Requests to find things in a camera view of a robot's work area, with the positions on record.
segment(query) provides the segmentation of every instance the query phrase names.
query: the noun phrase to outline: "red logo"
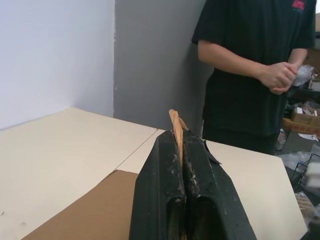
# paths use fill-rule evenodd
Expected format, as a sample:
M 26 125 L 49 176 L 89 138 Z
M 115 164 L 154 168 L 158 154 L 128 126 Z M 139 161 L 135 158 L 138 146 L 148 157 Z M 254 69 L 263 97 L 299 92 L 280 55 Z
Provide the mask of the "red logo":
M 303 0 L 294 0 L 292 7 L 297 10 L 303 11 L 305 10 L 305 2 Z

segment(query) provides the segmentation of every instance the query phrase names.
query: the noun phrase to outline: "black t-shirt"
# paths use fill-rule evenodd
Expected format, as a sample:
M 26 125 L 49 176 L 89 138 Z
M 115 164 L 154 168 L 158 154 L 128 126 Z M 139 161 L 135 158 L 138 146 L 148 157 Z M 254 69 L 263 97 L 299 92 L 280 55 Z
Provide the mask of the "black t-shirt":
M 207 0 L 192 42 L 206 40 L 272 65 L 315 44 L 316 0 Z M 213 126 L 267 136 L 282 124 L 287 95 L 257 79 L 215 69 L 206 85 L 203 119 Z

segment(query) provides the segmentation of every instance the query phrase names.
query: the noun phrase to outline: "hand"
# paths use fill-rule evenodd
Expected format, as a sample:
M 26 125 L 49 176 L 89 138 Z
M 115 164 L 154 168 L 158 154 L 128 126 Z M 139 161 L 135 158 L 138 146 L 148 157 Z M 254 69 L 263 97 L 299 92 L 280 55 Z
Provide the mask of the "hand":
M 293 74 L 296 75 L 296 74 L 298 73 L 298 70 L 299 70 L 300 66 L 297 65 L 297 64 L 293 64 L 293 67 L 294 67 L 294 68 L 290 68 L 290 70 L 292 71 Z M 291 85 L 289 85 L 289 86 L 287 86 L 287 87 L 283 87 L 283 88 L 277 88 L 277 87 L 275 87 L 275 88 L 273 88 L 273 89 L 270 89 L 270 91 L 271 91 L 273 94 L 281 95 L 281 94 L 283 94 L 283 93 L 286 93 L 286 92 L 289 90 L 290 87 L 291 87 Z
M 265 65 L 257 79 L 269 89 L 285 89 L 294 82 L 296 73 L 295 65 L 280 62 L 273 65 Z

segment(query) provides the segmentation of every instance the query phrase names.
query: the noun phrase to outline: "white wall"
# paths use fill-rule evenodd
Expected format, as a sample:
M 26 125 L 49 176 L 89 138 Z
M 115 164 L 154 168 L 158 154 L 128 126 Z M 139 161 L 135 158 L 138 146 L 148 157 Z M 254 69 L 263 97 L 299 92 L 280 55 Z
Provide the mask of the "white wall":
M 69 106 L 113 115 L 115 0 L 0 0 L 0 130 Z

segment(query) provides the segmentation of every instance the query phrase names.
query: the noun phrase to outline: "person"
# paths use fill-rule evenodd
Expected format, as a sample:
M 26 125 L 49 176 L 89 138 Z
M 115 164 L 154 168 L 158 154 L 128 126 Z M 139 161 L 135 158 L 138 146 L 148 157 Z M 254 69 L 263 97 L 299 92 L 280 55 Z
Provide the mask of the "person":
M 315 44 L 316 0 L 207 0 L 192 37 L 206 84 L 203 138 L 273 154 L 285 105 Z

